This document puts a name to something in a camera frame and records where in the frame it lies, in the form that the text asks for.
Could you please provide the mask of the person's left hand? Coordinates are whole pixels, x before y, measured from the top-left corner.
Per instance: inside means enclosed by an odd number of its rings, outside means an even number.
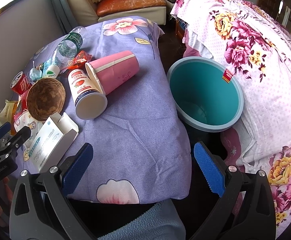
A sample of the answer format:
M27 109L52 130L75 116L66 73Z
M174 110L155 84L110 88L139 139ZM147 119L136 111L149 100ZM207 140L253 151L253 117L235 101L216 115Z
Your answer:
M3 179L3 184L4 184L4 188L5 188L5 194L7 196L7 199L9 200L9 204L11 204L12 199L13 199L13 192L10 189L8 183L9 183L9 178L8 177L5 177ZM0 206L0 226L1 227L7 227L8 224L3 220L2 214L3 214L3 210L2 210L2 208Z

